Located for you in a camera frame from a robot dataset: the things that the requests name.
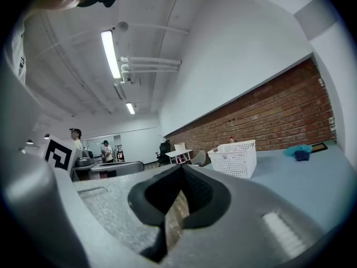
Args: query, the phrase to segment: black office chair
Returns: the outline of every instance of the black office chair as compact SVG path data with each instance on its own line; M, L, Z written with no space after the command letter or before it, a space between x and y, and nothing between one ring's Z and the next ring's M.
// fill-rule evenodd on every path
M169 164L170 163L170 158L169 156L165 155L166 153L171 151L171 145L170 145L170 141L166 140L164 143L160 144L160 155L158 154L158 152L156 152L157 155L157 161L159 163L159 167L162 164Z

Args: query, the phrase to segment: folded cloth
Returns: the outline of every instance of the folded cloth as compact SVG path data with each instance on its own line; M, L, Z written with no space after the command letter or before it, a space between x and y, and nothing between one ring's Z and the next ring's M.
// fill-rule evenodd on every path
M312 152L312 146L311 145L292 146L292 147L289 147L288 149L286 149L284 151L284 155L293 157L293 156L295 156L295 152L296 151L305 151L307 153L311 153Z
M305 151L296 151L295 159L296 161L308 161L310 159L310 153Z

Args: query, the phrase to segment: chair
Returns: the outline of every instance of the chair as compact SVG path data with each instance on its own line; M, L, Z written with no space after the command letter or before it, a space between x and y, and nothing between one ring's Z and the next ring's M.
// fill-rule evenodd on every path
M191 159L191 164L203 166L206 163L207 155L206 152L201 150L198 152L197 156Z
M169 164L170 163L170 158L169 156L165 155L166 153L171 151L171 145L170 145L170 141L166 140L164 143L160 144L160 155L158 154L158 152L156 152L157 155L157 161L159 163L159 167L162 164Z

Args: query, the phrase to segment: fluorescent light fixture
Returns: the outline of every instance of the fluorescent light fixture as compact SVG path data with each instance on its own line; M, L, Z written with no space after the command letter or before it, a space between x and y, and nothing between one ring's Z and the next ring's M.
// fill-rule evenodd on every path
M101 36L105 55L107 56L108 64L110 70L112 71L113 78L121 78L117 58L115 57L112 31L102 32Z
M130 102L127 103L127 107L128 107L129 112L131 114L135 114L134 108L133 108L133 106L132 106L132 104Z

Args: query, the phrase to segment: brick wall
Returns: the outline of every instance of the brick wall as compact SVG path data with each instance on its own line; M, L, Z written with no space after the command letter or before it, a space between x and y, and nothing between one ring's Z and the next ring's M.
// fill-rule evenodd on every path
M255 139L257 150L283 149L336 139L331 117L327 90L309 59L166 139L172 146L184 142L194 155L228 143L230 136Z

